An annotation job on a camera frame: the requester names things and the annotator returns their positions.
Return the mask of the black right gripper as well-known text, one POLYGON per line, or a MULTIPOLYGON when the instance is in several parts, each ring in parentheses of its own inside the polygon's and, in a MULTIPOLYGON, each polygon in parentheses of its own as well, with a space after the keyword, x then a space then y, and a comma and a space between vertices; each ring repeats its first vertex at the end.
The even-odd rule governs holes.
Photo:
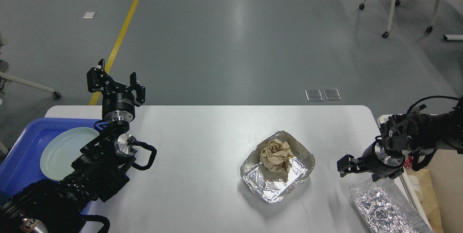
POLYGON ((362 154, 362 159, 346 154, 337 160, 337 171, 341 178, 348 174, 372 173, 372 181, 396 179, 404 173, 405 156, 400 151, 390 151, 372 143, 362 154))

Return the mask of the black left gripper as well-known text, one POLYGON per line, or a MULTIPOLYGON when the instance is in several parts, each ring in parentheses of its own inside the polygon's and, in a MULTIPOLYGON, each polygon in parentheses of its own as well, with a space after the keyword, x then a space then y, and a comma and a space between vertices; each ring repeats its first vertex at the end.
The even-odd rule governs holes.
POLYGON ((129 92, 124 92, 125 85, 115 81, 105 71, 104 59, 86 73, 86 87, 90 93, 102 93, 102 120, 106 123, 115 120, 132 122, 136 117, 135 106, 142 106, 146 99, 146 88, 138 82, 136 72, 129 75, 129 92))

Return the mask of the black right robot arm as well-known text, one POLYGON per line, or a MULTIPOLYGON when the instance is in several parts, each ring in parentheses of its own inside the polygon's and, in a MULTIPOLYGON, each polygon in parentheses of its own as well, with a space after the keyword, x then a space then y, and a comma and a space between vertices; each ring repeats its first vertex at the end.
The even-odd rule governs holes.
POLYGON ((380 134, 361 157, 350 154, 337 161, 341 177, 348 174, 371 173, 374 182, 395 179, 404 172, 405 161, 411 157, 411 168, 427 167, 438 149, 455 150, 462 154, 462 98, 447 113, 422 113, 425 98, 413 103, 404 114, 394 114, 380 124, 380 134))

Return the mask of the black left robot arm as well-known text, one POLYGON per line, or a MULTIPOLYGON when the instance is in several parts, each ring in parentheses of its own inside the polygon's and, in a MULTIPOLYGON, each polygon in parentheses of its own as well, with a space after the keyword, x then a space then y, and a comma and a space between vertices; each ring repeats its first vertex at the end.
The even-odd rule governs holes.
POLYGON ((135 107, 145 103, 146 89, 135 72, 129 86, 115 81, 105 70, 105 60, 86 73, 88 91, 103 96, 102 119, 106 126, 84 145, 72 162, 73 171, 59 182, 42 179, 29 184, 1 205, 2 233, 79 233, 87 222, 101 223, 99 233, 107 233, 105 216, 83 214, 89 203, 106 202, 129 182, 130 168, 152 167, 157 149, 133 136, 129 123, 135 107))

